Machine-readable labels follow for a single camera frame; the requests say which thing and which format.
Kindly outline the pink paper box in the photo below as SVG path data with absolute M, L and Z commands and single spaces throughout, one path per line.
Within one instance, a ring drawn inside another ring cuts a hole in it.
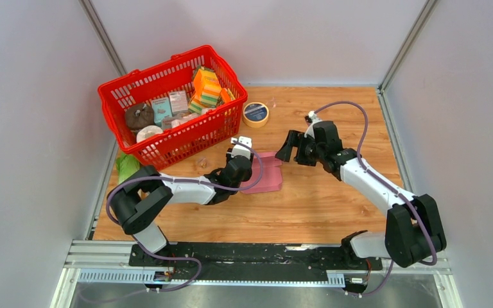
M 275 158 L 276 151 L 267 151 L 258 153 L 261 160 L 256 157 L 252 163 L 252 176 L 249 181 L 242 182 L 240 187 L 247 187 L 253 184 L 258 178 L 260 172 L 263 173 L 262 178 L 253 188 L 242 190 L 243 194 L 258 194 L 280 191 L 282 189 L 282 161 Z

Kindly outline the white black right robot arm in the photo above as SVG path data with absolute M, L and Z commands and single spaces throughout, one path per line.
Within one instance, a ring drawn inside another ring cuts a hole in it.
M 275 158 L 303 166 L 321 164 L 337 180 L 355 188 L 386 218 L 384 232 L 361 230 L 342 239 L 340 259 L 355 269 L 366 258 L 390 259 L 402 268 L 433 266 L 446 238 L 437 203 L 395 185 L 352 148 L 344 148 L 331 121 L 311 123 L 306 132 L 291 130 Z

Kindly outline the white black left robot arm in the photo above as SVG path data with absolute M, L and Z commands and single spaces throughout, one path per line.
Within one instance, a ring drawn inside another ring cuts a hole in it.
M 115 187 L 107 196 L 105 210 L 126 235 L 146 248 L 155 266 L 170 258 L 168 240 L 154 223 L 166 205 L 195 203 L 214 205 L 227 201 L 252 176 L 253 154 L 228 155 L 225 167 L 197 178 L 173 177 L 144 166 Z

